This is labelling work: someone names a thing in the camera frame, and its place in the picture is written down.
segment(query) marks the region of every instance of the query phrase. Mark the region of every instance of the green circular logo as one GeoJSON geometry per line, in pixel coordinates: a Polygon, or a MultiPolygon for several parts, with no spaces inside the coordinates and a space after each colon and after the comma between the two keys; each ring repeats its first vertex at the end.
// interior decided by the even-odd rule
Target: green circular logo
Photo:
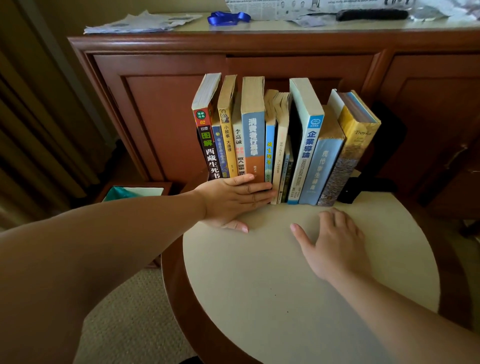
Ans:
{"type": "Polygon", "coordinates": [[[199,118],[200,120],[205,119],[205,116],[205,111],[197,111],[197,118],[199,118]]]}

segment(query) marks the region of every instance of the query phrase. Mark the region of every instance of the person's left arm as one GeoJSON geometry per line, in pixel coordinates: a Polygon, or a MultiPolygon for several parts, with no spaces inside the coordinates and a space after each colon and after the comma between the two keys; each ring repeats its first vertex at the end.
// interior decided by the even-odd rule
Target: person's left arm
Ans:
{"type": "Polygon", "coordinates": [[[0,234],[0,357],[71,362],[85,316],[195,223],[248,232],[235,217],[275,195],[252,179],[85,206],[0,234]]]}

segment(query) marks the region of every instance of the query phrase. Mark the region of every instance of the person's left hand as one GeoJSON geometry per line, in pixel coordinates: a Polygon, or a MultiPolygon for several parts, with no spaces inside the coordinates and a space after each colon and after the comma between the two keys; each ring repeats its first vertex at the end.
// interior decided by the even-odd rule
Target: person's left hand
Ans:
{"type": "Polygon", "coordinates": [[[270,182],[246,183],[254,179],[253,174],[234,178],[219,178],[202,183],[192,192],[199,194],[205,202],[203,221],[211,226],[248,232],[248,226],[235,218],[268,204],[276,191],[270,182]]]}

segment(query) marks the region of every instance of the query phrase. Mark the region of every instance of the black bookend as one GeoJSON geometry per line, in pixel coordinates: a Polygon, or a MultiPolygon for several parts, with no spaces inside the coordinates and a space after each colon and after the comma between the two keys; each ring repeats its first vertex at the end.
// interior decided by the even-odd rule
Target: black bookend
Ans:
{"type": "Polygon", "coordinates": [[[350,177],[345,184],[338,201],[351,204],[360,192],[396,192],[396,184],[387,178],[375,177],[385,163],[405,140],[407,127],[382,102],[376,101],[372,112],[380,119],[382,125],[372,139],[373,155],[365,165],[359,177],[350,177]]]}

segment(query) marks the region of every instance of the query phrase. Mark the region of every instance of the book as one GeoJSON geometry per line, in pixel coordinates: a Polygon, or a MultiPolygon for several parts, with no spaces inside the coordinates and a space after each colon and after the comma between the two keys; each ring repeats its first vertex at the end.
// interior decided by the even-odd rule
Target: book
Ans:
{"type": "Polygon", "coordinates": [[[265,181],[265,77],[244,77],[241,91],[241,120],[245,150],[245,173],[253,183],[265,181]]]}
{"type": "Polygon", "coordinates": [[[297,130],[302,130],[297,164],[291,176],[292,182],[287,198],[288,204],[296,205],[317,144],[318,132],[324,120],[324,109],[308,78],[290,78],[290,93],[295,101],[300,121],[297,124],[297,130]]]}
{"type": "Polygon", "coordinates": [[[235,154],[235,135],[232,129],[233,103],[237,94],[237,75],[231,74],[223,79],[222,89],[218,96],[217,109],[222,122],[223,143],[227,156],[228,174],[238,176],[237,156],[235,154]]]}
{"type": "Polygon", "coordinates": [[[287,142],[285,143],[285,152],[284,152],[284,158],[283,158],[282,175],[280,177],[280,186],[278,187],[278,196],[276,201],[276,203],[278,204],[282,202],[282,197],[284,195],[283,189],[285,187],[285,179],[287,177],[288,163],[290,162],[291,153],[292,153],[292,143],[290,142],[290,135],[287,135],[287,142]]]}
{"type": "Polygon", "coordinates": [[[295,165],[295,154],[293,152],[292,145],[291,145],[291,142],[290,142],[290,155],[289,155],[289,158],[288,158],[287,172],[285,173],[285,184],[283,186],[281,203],[287,202],[288,191],[290,190],[290,181],[291,181],[294,165],[295,165]]]}
{"type": "Polygon", "coordinates": [[[207,162],[210,180],[222,178],[211,120],[213,115],[212,99],[218,88],[221,75],[221,73],[207,73],[200,83],[192,102],[193,117],[195,118],[198,136],[205,161],[207,162]]]}
{"type": "Polygon", "coordinates": [[[279,92],[273,99],[273,104],[276,113],[277,133],[272,189],[274,191],[278,191],[278,195],[272,199],[271,204],[275,205],[278,201],[281,200],[282,195],[282,186],[280,186],[280,179],[282,177],[282,167],[285,159],[284,155],[288,134],[288,126],[290,124],[290,92],[279,92]]]}
{"type": "Polygon", "coordinates": [[[233,103],[232,129],[235,135],[235,155],[239,176],[245,174],[245,148],[243,147],[243,124],[241,121],[241,95],[237,94],[233,103]]]}
{"type": "Polygon", "coordinates": [[[277,90],[267,90],[264,96],[265,104],[265,182],[271,182],[275,152],[276,115],[273,99],[277,90]]]}
{"type": "Polygon", "coordinates": [[[355,91],[332,90],[328,105],[345,134],[345,143],[317,205],[332,206],[381,125],[355,91]]]}
{"type": "Polygon", "coordinates": [[[222,135],[222,123],[220,122],[220,115],[215,110],[212,116],[212,132],[215,139],[215,148],[218,154],[218,161],[220,162],[220,170],[222,171],[222,177],[230,177],[228,171],[227,155],[225,153],[225,144],[223,142],[222,135]]]}
{"type": "Polygon", "coordinates": [[[323,105],[323,109],[325,112],[324,122],[318,133],[317,145],[313,151],[307,177],[305,177],[299,204],[317,204],[320,193],[325,187],[325,183],[330,176],[330,172],[345,140],[345,135],[336,120],[332,108],[328,105],[323,105]]]}

